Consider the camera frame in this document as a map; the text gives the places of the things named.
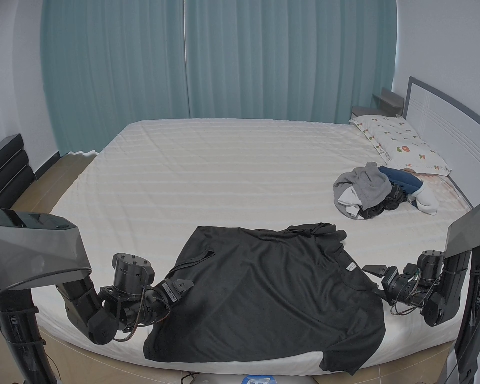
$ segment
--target pillow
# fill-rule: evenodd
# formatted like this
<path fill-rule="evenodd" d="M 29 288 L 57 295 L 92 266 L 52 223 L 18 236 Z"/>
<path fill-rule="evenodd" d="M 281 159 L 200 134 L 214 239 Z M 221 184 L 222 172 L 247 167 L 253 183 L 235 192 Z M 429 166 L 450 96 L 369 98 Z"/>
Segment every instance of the pillow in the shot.
<path fill-rule="evenodd" d="M 390 168 L 447 176 L 451 168 L 401 117 L 357 116 L 350 120 L 369 139 Z"/>

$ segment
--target floor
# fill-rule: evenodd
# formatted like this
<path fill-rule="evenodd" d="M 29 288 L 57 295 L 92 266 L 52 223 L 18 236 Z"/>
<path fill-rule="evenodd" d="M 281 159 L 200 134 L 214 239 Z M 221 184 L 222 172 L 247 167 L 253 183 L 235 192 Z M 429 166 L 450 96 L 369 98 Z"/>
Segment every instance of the floor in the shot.
<path fill-rule="evenodd" d="M 23 193 L 13 206 L 18 211 L 49 213 L 58 199 L 95 158 L 95 154 L 68 154 Z M 64 384 L 180 384 L 185 372 L 159 370 L 117 361 L 58 340 L 42 331 L 46 351 L 58 366 Z M 345 372 L 316 376 L 319 384 L 434 384 L 442 370 L 451 343 L 442 344 L 381 365 L 364 368 L 355 375 Z M 1 384 L 22 383 L 5 341 L 0 337 Z"/>

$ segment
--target teal curtain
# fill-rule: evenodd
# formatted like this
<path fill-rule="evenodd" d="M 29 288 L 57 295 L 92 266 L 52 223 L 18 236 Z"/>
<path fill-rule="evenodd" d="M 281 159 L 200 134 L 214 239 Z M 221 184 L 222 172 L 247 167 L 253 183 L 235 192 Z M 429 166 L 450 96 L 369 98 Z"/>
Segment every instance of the teal curtain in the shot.
<path fill-rule="evenodd" d="M 347 123 L 391 89 L 395 0 L 185 0 L 192 118 Z"/>
<path fill-rule="evenodd" d="M 139 120 L 189 117 L 182 0 L 44 0 L 44 89 L 59 151 Z"/>

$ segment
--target white wall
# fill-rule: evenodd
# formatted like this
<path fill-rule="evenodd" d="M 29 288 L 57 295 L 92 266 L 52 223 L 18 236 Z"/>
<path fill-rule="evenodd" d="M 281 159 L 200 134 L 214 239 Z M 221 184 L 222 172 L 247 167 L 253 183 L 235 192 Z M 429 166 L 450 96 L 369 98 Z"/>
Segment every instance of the white wall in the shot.
<path fill-rule="evenodd" d="M 40 63 L 42 0 L 0 0 L 0 139 L 21 133 L 35 172 L 57 151 Z"/>
<path fill-rule="evenodd" d="M 414 76 L 480 114 L 480 1 L 397 0 L 392 90 Z"/>

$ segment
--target blue sticker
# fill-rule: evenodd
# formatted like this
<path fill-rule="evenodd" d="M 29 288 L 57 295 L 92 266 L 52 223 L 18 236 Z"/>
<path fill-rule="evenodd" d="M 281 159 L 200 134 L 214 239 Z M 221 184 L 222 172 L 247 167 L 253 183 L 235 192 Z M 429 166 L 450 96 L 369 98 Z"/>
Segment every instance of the blue sticker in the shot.
<path fill-rule="evenodd" d="M 241 384 L 276 384 L 276 380 L 273 376 L 248 375 L 243 378 Z"/>

